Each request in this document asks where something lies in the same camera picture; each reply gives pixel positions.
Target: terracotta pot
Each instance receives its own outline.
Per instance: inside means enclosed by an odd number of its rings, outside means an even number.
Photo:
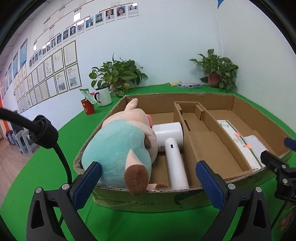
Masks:
[[[209,86],[219,88],[221,82],[221,76],[216,73],[211,73],[208,75]]]
[[[87,115],[91,115],[94,113],[94,105],[89,102],[89,100],[84,99],[81,101],[84,111]]]

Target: white hair dryer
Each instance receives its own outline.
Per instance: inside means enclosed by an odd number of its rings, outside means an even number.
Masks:
[[[173,189],[189,189],[189,184],[181,157],[183,131],[179,122],[152,126],[156,134],[158,151],[165,151],[170,185]]]

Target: plush toy nose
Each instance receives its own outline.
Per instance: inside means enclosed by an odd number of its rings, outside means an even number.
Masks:
[[[149,121],[150,128],[152,128],[152,118],[151,118],[150,115],[147,115],[147,118],[148,118],[148,121]]]

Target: metal screw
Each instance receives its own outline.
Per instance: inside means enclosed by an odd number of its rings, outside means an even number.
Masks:
[[[262,192],[261,187],[256,187],[255,190],[256,190],[257,192]]]
[[[235,189],[235,185],[232,184],[232,183],[229,183],[229,184],[228,184],[228,188],[231,189],[231,190],[233,190],[233,189]]]
[[[62,186],[62,189],[67,190],[69,187],[70,187],[70,185],[68,183],[66,183]]]
[[[36,188],[35,192],[40,193],[42,191],[42,188]]]

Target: pothos plant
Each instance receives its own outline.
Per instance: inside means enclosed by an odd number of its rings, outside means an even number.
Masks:
[[[209,49],[207,53],[208,57],[201,53],[198,54],[202,56],[201,61],[196,58],[190,59],[190,61],[193,61],[196,65],[201,66],[204,69],[204,74],[208,75],[207,77],[201,78],[201,81],[208,83],[209,75],[215,73],[221,77],[221,81],[219,83],[220,89],[231,90],[236,88],[235,80],[237,77],[236,70],[238,69],[238,66],[229,58],[214,54],[214,49]]]
[[[137,67],[134,60],[114,60],[103,63],[101,67],[92,67],[89,77],[92,79],[91,86],[95,89],[108,87],[117,97],[122,97],[130,88],[129,82],[139,85],[144,78],[143,67]]]

